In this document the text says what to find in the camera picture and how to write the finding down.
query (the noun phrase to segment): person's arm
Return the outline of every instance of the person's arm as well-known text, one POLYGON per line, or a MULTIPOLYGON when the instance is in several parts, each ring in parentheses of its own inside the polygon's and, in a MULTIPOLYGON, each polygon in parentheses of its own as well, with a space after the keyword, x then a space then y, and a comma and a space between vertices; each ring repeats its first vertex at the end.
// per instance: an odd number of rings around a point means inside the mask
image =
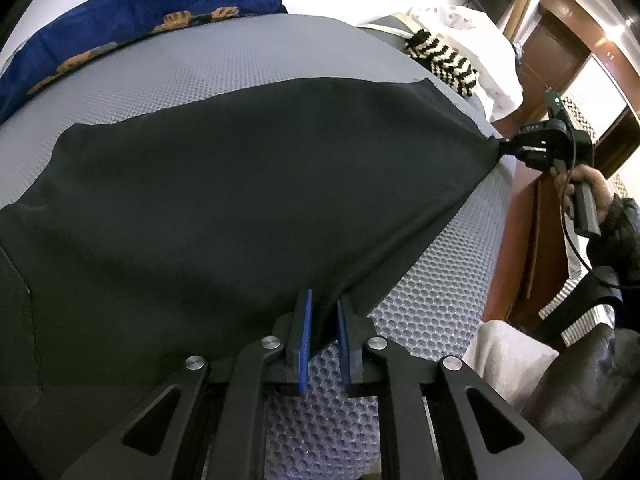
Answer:
MULTIPOLYGON (((552 170, 558 193, 566 175, 552 170)), ((640 285, 640 212, 638 204, 631 198, 620 198, 613 187, 596 169, 578 166, 572 173, 572 180, 587 182, 593 193, 600 223, 600 237, 592 238, 587 246, 587 256, 593 267, 610 266, 615 269, 622 285, 640 285)), ((575 192, 572 184, 567 186, 563 198, 565 206, 575 192)), ((616 320, 617 326, 640 330, 640 290, 622 291, 625 315, 616 320)))

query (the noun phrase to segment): black cable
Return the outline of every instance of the black cable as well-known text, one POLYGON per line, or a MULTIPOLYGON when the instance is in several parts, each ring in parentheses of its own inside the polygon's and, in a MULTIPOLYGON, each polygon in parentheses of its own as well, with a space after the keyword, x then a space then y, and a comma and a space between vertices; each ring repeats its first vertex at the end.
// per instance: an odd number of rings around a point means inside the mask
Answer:
POLYGON ((569 236, 569 231, 566 228, 566 219, 564 218, 564 194, 566 193, 567 186, 569 186, 569 180, 570 180, 571 174, 574 172, 574 169, 575 169, 575 159, 576 159, 577 148, 576 148, 573 129, 568 128, 567 130, 571 135, 571 140, 574 145, 574 156, 572 158, 571 168, 569 169, 566 179, 564 180, 564 186, 562 186, 562 193, 560 194, 560 221, 562 223, 562 231, 564 231, 564 236, 566 237, 566 241, 569 242, 569 246, 571 247, 576 257, 580 260, 580 263, 584 265, 585 269, 587 269, 587 272, 591 276, 593 276, 596 280, 598 280, 598 282, 601 285, 608 286, 610 288, 617 288, 619 290, 638 290, 640 289, 640 283, 636 283, 633 285, 614 285, 613 283, 608 283, 605 280, 603 280, 601 277, 599 277, 595 272, 593 272, 593 269, 591 269, 591 267, 587 265, 587 262, 584 261, 584 259, 580 255, 580 252, 578 251, 578 249, 575 248, 574 242, 571 240, 571 237, 569 236))

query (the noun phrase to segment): blue blanket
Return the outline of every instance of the blue blanket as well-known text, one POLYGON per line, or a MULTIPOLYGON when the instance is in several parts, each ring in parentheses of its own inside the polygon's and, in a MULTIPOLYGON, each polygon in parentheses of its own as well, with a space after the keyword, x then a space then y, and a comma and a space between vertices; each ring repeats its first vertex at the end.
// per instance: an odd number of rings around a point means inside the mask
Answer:
POLYGON ((281 0, 88 0, 31 36, 0 77, 0 124, 48 83, 166 30, 287 12, 281 0))

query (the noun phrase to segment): black sleeve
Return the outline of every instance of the black sleeve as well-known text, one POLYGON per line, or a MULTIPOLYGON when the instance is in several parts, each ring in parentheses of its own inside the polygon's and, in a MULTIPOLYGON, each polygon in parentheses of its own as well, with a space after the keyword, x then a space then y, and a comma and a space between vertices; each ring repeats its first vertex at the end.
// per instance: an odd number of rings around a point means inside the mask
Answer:
MULTIPOLYGON (((602 236, 592 238, 587 256, 593 267, 613 267, 622 285, 640 285, 640 212, 631 198, 616 195, 605 221, 602 236)), ((625 315, 616 314, 618 328, 640 330, 640 289, 623 290, 625 315)))

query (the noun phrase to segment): metal screw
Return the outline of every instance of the metal screw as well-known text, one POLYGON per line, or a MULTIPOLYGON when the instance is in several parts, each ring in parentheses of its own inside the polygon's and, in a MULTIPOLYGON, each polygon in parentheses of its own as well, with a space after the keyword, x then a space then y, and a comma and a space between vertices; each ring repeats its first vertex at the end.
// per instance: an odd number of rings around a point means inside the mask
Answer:
POLYGON ((187 360, 184 362, 184 365, 189 370, 200 370, 204 366, 204 357, 199 355, 192 355, 191 357, 187 357, 187 360))
POLYGON ((388 344, 386 342, 386 339, 383 337, 372 337, 371 339, 369 339, 368 343, 369 347, 373 348, 374 350, 384 350, 386 348, 386 345, 388 344))
POLYGON ((268 335, 267 337, 262 338, 262 346, 264 346, 268 350, 273 350, 280 346, 282 341, 274 335, 268 335))
POLYGON ((455 372, 457 370, 460 370, 460 368, 462 368, 462 361, 460 359, 458 359, 457 357, 450 355, 445 357, 442 360, 442 365, 447 369, 447 370, 451 370, 452 372, 455 372))

